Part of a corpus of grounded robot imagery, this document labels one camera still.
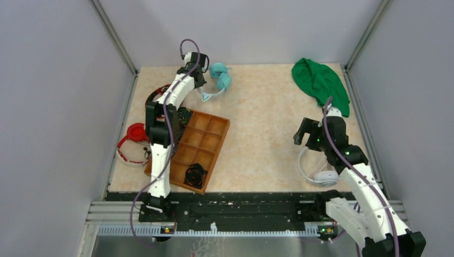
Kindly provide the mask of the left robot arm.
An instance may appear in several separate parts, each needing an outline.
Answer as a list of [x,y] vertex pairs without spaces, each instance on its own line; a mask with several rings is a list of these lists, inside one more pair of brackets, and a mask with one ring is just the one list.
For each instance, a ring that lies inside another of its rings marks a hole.
[[170,162],[181,130],[177,110],[190,91],[206,83],[203,75],[206,69],[204,62],[186,63],[159,99],[146,102],[145,133],[150,142],[152,163],[143,213],[153,215],[158,221],[168,220],[172,213],[168,199]]

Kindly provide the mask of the teal cat-ear headphones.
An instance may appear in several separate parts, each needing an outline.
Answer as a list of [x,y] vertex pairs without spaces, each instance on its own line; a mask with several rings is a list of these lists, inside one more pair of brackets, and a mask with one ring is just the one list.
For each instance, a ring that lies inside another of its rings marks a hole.
[[198,92],[201,95],[203,102],[207,102],[212,97],[220,96],[224,94],[231,86],[232,78],[229,74],[229,68],[223,63],[214,63],[208,68],[209,75],[212,79],[216,80],[217,93],[207,93],[201,88],[198,88]]

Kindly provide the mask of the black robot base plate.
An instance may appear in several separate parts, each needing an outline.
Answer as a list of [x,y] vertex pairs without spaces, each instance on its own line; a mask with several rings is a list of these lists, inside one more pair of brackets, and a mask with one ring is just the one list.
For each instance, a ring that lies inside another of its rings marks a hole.
[[334,225],[315,203],[317,197],[314,192],[171,193],[167,209],[159,213],[148,207],[151,200],[143,193],[135,209],[141,224],[169,222],[178,232],[208,231],[212,225],[219,232],[299,232],[310,224]]

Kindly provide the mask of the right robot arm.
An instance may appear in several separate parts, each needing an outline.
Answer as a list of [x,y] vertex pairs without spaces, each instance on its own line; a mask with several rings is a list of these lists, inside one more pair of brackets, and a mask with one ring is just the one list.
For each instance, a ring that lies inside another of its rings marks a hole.
[[422,256],[426,239],[412,231],[398,216],[378,186],[362,149],[349,142],[342,117],[328,116],[322,121],[304,118],[293,136],[294,144],[309,138],[306,149],[323,152],[328,163],[345,181],[359,209],[348,206],[337,190],[319,193],[315,216],[327,221],[333,218],[354,239],[362,256]]

